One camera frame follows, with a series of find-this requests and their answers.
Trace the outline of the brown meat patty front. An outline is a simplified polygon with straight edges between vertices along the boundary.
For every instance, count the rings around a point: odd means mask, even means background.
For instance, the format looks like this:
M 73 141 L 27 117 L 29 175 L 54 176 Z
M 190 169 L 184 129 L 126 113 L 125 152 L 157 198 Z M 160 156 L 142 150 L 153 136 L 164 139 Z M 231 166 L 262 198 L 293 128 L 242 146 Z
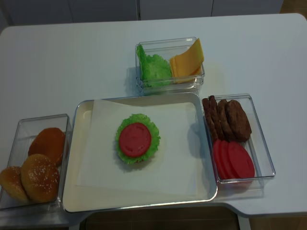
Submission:
M 225 112 L 229 126 L 238 142 L 246 142 L 252 133 L 248 117 L 236 100 L 226 103 Z

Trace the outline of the brown meat patty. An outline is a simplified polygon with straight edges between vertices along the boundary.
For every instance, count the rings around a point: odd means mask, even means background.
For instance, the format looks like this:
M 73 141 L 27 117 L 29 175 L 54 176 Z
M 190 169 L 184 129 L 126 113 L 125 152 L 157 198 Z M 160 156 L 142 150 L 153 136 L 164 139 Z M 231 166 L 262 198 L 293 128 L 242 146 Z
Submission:
M 202 105 L 204 109 L 205 119 L 206 119 L 207 125 L 210 130 L 211 140 L 212 140 L 212 143 L 214 143 L 218 139 L 218 135 L 215 130 L 214 122 L 211 118 L 210 105 L 209 105 L 208 98 L 202 99 Z
M 226 112 L 225 112 L 225 106 L 227 104 L 226 99 L 222 99 L 218 102 L 217 105 L 217 114 L 219 116 L 220 125 L 223 130 L 223 134 L 225 136 L 225 140 L 227 141 L 236 141 L 236 137 L 230 128 L 230 125 L 227 120 Z
M 248 117 L 236 100 L 226 103 L 225 112 L 229 126 L 238 142 L 246 142 L 252 133 Z
M 211 118 L 214 122 L 214 127 L 217 133 L 217 136 L 220 140 L 225 140 L 225 136 L 220 124 L 220 119 L 219 116 L 217 114 L 217 102 L 215 100 L 215 97 L 213 95 L 211 95 L 209 97 L 209 105 L 210 105 L 210 114 L 211 114 Z

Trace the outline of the green lettuce leaf on bun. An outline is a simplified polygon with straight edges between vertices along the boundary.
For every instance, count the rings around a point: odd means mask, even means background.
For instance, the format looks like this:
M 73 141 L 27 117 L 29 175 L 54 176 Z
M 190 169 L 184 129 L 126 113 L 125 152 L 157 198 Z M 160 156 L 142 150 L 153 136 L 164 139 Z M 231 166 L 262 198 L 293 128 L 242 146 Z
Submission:
M 149 129 L 152 140 L 151 145 L 149 149 L 146 151 L 146 153 L 140 157 L 137 158 L 131 158 L 124 155 L 124 153 L 119 148 L 119 136 L 122 130 L 132 123 L 142 123 Z M 119 125 L 116 134 L 115 134 L 115 142 L 116 142 L 116 151 L 119 156 L 119 158 L 126 164 L 135 164 L 140 163 L 143 161 L 149 160 L 151 157 L 155 155 L 155 153 L 158 151 L 158 147 L 160 145 L 160 139 L 159 136 L 159 129 L 155 125 L 154 122 L 150 120 L 150 118 L 145 114 L 131 114 L 128 118 L 124 119 L 122 123 Z

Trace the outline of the green lettuce leaves in box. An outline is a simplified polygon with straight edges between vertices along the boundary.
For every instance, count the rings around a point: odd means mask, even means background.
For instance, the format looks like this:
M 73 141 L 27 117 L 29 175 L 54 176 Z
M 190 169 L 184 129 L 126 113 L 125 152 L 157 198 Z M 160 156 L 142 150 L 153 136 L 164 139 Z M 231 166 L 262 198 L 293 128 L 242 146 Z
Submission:
M 147 87 L 162 87 L 170 85 L 172 72 L 169 63 L 160 55 L 147 55 L 142 45 L 138 45 L 136 53 L 142 69 L 141 80 Z

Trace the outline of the yellow cheese slices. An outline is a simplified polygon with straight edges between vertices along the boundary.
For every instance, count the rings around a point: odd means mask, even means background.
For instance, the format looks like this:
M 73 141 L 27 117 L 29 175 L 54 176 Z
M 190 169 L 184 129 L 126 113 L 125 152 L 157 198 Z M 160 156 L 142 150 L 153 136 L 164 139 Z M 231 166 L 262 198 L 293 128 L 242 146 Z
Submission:
M 197 38 L 187 51 L 169 60 L 175 83 L 188 82 L 189 77 L 200 75 L 203 62 L 203 50 L 200 39 Z

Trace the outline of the red tomato slice on burger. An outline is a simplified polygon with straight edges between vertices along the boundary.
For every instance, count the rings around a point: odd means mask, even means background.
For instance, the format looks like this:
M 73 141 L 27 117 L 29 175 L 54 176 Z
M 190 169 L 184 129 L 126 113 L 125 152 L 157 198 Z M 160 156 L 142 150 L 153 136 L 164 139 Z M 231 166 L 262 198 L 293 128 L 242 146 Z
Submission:
M 119 136 L 119 148 L 125 156 L 137 158 L 146 153 L 151 145 L 152 136 L 142 123 L 132 123 L 126 126 Z

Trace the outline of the white metal tray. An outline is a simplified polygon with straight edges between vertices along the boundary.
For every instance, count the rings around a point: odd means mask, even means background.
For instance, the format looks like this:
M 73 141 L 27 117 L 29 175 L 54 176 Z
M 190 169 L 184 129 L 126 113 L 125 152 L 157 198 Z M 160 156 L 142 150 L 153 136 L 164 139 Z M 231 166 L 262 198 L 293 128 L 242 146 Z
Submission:
M 145 114 L 159 129 L 158 151 L 123 162 L 116 131 Z M 68 212 L 207 202 L 217 194 L 202 106 L 192 92 L 81 102 L 75 111 L 62 203 Z

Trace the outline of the brown meat patty back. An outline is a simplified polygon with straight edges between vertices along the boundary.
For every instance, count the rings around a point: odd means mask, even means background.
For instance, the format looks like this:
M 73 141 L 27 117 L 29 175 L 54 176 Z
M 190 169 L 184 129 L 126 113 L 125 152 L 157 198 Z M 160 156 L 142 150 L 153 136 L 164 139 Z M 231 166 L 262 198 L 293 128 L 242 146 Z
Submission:
M 218 135 L 215 130 L 214 122 L 211 118 L 210 105 L 209 105 L 208 98 L 202 99 L 202 105 L 204 109 L 205 119 L 206 119 L 207 125 L 210 130 L 211 140 L 212 140 L 212 143 L 214 143 L 218 139 Z

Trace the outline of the white paper sheet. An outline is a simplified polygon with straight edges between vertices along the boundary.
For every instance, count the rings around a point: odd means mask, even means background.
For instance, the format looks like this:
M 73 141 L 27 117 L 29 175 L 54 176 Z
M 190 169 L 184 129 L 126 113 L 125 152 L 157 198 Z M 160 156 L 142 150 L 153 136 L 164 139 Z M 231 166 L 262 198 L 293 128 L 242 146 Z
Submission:
M 116 131 L 131 114 L 149 116 L 161 137 L 155 155 L 136 164 L 124 163 L 115 149 Z M 94 101 L 77 185 L 106 196 L 112 207 L 195 197 L 201 166 L 198 121 L 193 103 L 169 97 Z

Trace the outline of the red tomato slice back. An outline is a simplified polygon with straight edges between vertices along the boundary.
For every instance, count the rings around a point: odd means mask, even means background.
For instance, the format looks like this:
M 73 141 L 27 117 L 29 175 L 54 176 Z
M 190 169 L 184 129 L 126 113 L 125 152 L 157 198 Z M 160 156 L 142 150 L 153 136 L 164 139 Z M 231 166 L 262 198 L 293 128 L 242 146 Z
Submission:
M 225 180 L 227 177 L 226 177 L 226 174 L 224 172 L 224 168 L 222 166 L 222 162 L 221 162 L 221 159 L 220 159 L 220 156 L 219 156 L 220 143 L 221 143 L 221 140 L 219 140 L 219 139 L 217 139 L 214 142 L 214 144 L 213 144 L 213 156 L 214 156 L 214 161 L 215 161 L 216 168 L 217 168 L 217 171 L 218 171 L 218 176 L 221 180 Z

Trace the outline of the clear box with patties tomatoes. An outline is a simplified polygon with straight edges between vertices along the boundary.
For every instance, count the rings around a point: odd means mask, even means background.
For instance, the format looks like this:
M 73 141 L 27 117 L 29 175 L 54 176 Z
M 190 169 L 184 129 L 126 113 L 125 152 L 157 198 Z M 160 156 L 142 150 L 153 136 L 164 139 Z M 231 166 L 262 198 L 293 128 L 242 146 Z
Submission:
M 254 187 L 254 188 L 263 187 L 268 180 L 273 179 L 275 177 L 276 172 L 251 96 L 248 94 L 242 94 L 242 95 L 238 94 L 238 95 L 224 95 L 224 96 L 214 96 L 214 97 L 217 103 L 222 99 L 226 99 L 227 102 L 230 100 L 236 100 L 241 104 L 243 110 L 245 111 L 248 117 L 252 133 L 250 135 L 250 138 L 246 142 L 238 142 L 238 140 L 234 142 L 239 143 L 248 152 L 255 168 L 255 176 L 252 178 L 238 178 L 237 176 L 235 179 L 221 180 L 219 178 L 213 156 L 214 143 L 212 143 L 210 130 L 204 115 L 206 129 L 209 136 L 209 146 L 211 148 L 213 168 L 215 171 L 215 177 L 218 184 L 224 186 L 238 187 L 243 189 L 249 187 Z

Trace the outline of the red tomato slice front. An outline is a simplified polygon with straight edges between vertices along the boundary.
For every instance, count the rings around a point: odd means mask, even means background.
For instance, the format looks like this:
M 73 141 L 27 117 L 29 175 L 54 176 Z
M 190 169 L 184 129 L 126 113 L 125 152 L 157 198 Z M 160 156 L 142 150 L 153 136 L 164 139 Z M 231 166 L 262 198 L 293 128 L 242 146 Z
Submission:
M 229 164 L 238 178 L 252 178 L 255 176 L 253 161 L 243 146 L 237 142 L 230 142 L 227 155 Z

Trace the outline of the sesame bun top right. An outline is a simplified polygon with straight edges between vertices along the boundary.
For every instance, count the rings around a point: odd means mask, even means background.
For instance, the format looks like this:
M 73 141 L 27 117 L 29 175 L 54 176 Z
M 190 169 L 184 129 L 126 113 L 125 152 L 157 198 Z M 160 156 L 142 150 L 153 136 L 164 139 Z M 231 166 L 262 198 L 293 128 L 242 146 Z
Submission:
M 29 156 L 21 167 L 22 185 L 36 203 L 54 201 L 59 189 L 59 171 L 50 158 L 42 154 Z

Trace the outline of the clear box with buns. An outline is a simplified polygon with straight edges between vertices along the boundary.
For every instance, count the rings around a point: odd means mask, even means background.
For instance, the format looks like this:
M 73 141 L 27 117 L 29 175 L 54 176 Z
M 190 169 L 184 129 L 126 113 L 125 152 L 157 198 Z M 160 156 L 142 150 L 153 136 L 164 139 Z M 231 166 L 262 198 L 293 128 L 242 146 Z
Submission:
M 32 207 L 48 208 L 60 204 L 63 194 L 65 173 L 67 167 L 67 156 L 69 153 L 71 135 L 72 135 L 72 128 L 67 114 L 20 120 L 17 126 L 11 154 L 6 168 L 10 166 L 22 167 L 23 163 L 29 157 L 28 150 L 33 140 L 43 129 L 50 127 L 59 128 L 66 136 L 62 163 L 59 167 L 56 166 L 59 171 L 59 189 L 58 189 L 57 198 L 51 202 L 36 203 L 32 201 L 28 196 L 29 199 L 28 202 L 23 203 L 19 200 L 11 198 L 6 193 L 6 191 L 3 188 L 1 188 L 0 192 L 1 210 L 14 210 L 14 209 L 32 208 Z

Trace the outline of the sesame bun top left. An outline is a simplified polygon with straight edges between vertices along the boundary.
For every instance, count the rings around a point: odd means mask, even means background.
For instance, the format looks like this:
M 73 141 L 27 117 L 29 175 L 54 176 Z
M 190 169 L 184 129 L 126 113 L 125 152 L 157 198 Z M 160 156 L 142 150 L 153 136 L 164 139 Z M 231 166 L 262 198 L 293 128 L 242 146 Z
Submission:
M 0 173 L 0 185 L 13 199 L 28 202 L 28 196 L 21 181 L 21 167 L 10 166 Z

